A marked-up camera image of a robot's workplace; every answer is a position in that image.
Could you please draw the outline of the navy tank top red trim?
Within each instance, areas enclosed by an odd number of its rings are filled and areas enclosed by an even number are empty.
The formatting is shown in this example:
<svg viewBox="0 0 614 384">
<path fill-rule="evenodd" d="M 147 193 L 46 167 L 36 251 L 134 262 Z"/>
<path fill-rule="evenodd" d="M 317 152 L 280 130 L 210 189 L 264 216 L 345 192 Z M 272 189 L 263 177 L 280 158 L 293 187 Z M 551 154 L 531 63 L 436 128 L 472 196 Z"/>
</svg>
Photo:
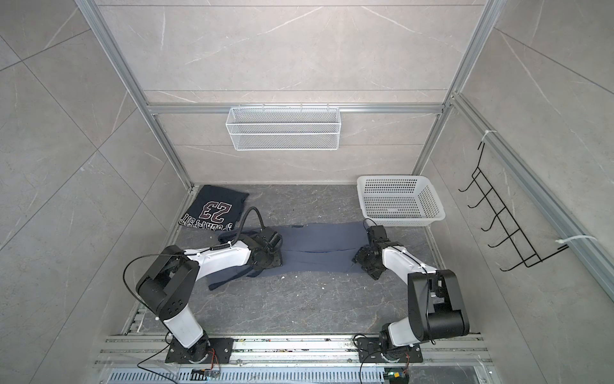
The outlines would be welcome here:
<svg viewBox="0 0 614 384">
<path fill-rule="evenodd" d="M 248 193 L 211 185 L 203 186 L 178 225 L 194 229 L 231 231 L 240 220 Z"/>
</svg>

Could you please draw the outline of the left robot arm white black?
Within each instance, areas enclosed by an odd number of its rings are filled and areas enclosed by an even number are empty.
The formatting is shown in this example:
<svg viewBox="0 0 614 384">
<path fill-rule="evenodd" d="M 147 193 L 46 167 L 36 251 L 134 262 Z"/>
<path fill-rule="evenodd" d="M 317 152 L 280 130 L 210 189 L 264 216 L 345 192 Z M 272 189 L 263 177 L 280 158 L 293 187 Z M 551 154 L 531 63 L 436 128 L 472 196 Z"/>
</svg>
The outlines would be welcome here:
<svg viewBox="0 0 614 384">
<path fill-rule="evenodd" d="M 180 362 L 213 359 L 209 337 L 189 307 L 196 281 L 230 267 L 247 266 L 248 272 L 281 267 L 282 243 L 278 232 L 265 228 L 208 248 L 168 246 L 154 255 L 155 260 L 136 284 L 136 296 L 173 336 L 171 352 Z"/>
</svg>

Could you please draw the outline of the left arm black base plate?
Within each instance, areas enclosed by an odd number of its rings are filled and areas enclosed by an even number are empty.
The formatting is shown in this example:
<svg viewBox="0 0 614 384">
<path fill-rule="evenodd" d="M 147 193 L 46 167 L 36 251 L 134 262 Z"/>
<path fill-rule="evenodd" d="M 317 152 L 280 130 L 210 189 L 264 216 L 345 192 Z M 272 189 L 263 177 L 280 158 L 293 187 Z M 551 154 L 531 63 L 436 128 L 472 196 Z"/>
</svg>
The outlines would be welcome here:
<svg viewBox="0 0 614 384">
<path fill-rule="evenodd" d="M 204 337 L 202 340 L 197 341 L 192 347 L 185 348 L 176 338 L 173 338 L 169 344 L 169 352 L 166 355 L 165 363 L 226 364 L 230 361 L 233 343 L 234 339 L 232 338 L 208 339 Z"/>
</svg>

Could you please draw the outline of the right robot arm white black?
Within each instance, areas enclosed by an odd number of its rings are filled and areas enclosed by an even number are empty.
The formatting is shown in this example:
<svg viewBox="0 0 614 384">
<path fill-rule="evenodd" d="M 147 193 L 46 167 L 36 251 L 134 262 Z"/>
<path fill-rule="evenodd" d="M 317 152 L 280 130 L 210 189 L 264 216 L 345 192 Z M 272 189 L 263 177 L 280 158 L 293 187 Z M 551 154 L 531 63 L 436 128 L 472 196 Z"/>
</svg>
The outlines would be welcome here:
<svg viewBox="0 0 614 384">
<path fill-rule="evenodd" d="M 397 243 L 363 246 L 353 263 L 374 280 L 391 271 L 406 284 L 407 316 L 382 326 L 379 334 L 380 351 L 386 358 L 403 348 L 469 334 L 464 299 L 452 270 L 431 267 Z"/>
</svg>

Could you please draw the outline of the grey-blue printed tank top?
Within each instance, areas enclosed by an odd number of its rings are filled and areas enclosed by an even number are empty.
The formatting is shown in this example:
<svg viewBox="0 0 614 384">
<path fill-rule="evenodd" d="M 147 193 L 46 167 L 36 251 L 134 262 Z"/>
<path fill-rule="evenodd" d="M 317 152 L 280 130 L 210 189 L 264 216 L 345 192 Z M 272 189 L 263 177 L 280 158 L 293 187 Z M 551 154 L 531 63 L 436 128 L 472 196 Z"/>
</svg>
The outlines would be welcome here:
<svg viewBox="0 0 614 384">
<path fill-rule="evenodd" d="M 211 291 L 240 278 L 265 278 L 295 272 L 358 273 L 357 252 L 369 244 L 362 222 L 311 223 L 274 227 L 282 237 L 282 265 L 256 271 L 250 266 L 230 267 L 206 277 Z"/>
</svg>

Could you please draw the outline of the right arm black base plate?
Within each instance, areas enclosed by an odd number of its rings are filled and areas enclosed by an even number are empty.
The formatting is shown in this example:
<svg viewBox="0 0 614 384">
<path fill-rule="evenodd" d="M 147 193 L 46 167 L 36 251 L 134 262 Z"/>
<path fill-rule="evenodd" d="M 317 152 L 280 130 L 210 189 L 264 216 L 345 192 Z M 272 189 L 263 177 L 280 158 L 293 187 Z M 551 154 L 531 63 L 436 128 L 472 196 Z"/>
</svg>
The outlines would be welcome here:
<svg viewBox="0 0 614 384">
<path fill-rule="evenodd" d="M 385 350 L 379 338 L 366 337 L 364 334 L 353 336 L 353 345 L 361 363 L 422 363 L 420 346 L 395 347 Z"/>
</svg>

